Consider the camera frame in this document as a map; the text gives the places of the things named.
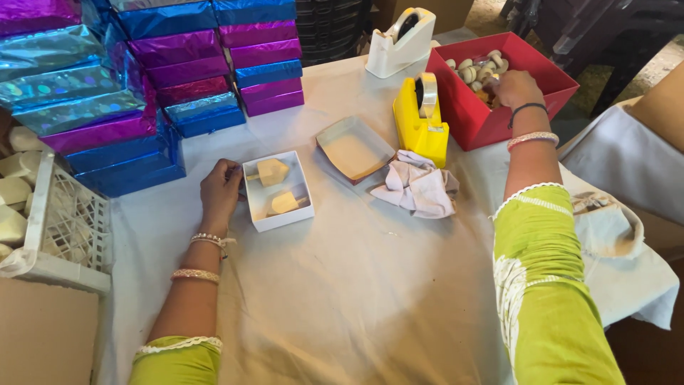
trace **tape dispenser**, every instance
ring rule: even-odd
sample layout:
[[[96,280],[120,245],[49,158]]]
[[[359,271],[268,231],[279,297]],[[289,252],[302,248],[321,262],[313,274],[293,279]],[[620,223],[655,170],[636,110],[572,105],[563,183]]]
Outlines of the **tape dispenser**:
[[[376,29],[366,70],[384,79],[430,54],[434,13],[423,8],[408,8],[387,32]]]
[[[443,168],[447,162],[449,125],[442,122],[435,75],[423,72],[415,79],[406,78],[392,109],[400,147]]]

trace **bangle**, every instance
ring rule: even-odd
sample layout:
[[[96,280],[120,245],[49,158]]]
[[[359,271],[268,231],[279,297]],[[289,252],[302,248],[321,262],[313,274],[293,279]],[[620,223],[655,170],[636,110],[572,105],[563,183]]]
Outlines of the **bangle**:
[[[506,146],[506,149],[508,149],[508,152],[511,152],[511,149],[523,142],[527,142],[528,140],[551,140],[555,146],[558,146],[558,142],[560,141],[558,138],[558,135],[553,134],[551,132],[544,132],[544,131],[539,131],[539,132],[532,132],[530,134],[525,134],[522,136],[519,136],[517,138],[513,138],[508,142],[508,146]]]
[[[195,270],[195,269],[178,269],[171,274],[171,280],[176,278],[198,278],[200,280],[212,281],[217,284],[221,277],[218,274],[214,274],[206,270]]]
[[[214,245],[217,245],[218,247],[221,248],[223,251],[223,256],[221,256],[221,260],[224,260],[228,257],[228,252],[226,251],[226,246],[229,243],[237,243],[237,241],[233,238],[224,238],[221,239],[215,235],[207,234],[207,233],[197,233],[190,238],[190,244],[194,242],[198,242],[200,240],[203,240],[205,242],[213,243]]]
[[[518,112],[520,112],[520,110],[522,110],[523,108],[527,108],[527,107],[539,107],[539,108],[543,108],[544,111],[546,111],[547,115],[549,114],[549,111],[547,110],[547,107],[546,107],[545,105],[541,104],[541,103],[526,103],[526,104],[523,104],[523,105],[521,105],[520,107],[518,107],[518,108],[516,108],[515,110],[513,110],[513,115],[511,115],[511,121],[508,123],[508,129],[512,129],[512,128],[513,128],[513,119],[515,119],[515,115],[516,115]]]

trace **green sleeve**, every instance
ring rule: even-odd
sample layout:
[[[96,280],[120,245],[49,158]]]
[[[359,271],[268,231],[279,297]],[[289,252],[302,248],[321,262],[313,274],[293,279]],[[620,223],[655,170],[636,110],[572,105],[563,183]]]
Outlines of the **green sleeve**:
[[[515,194],[494,219],[503,341],[518,384],[624,384],[584,284],[570,195]]]
[[[147,347],[166,348],[156,352],[139,351],[133,359],[129,385],[214,385],[217,382],[220,350],[208,342],[177,347],[188,337],[158,338]]]

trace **hand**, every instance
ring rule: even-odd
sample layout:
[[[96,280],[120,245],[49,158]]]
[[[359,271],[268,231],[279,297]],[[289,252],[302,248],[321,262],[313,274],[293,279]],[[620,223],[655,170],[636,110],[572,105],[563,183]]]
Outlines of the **hand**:
[[[500,84],[494,87],[501,104],[512,110],[526,103],[544,102],[544,95],[537,87],[537,82],[527,71],[507,71],[501,75]]]
[[[227,159],[216,162],[213,170],[200,183],[202,224],[199,232],[221,238],[226,236],[237,201],[246,200],[237,192],[241,181],[242,167],[238,163]]]

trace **yellow tape dispenser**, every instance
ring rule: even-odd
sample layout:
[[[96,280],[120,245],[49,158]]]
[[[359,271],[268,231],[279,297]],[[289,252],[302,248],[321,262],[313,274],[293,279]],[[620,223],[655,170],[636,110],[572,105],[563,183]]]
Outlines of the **yellow tape dispenser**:
[[[449,125],[442,122],[434,74],[423,72],[415,79],[406,78],[392,107],[401,148],[443,168],[447,162]]]

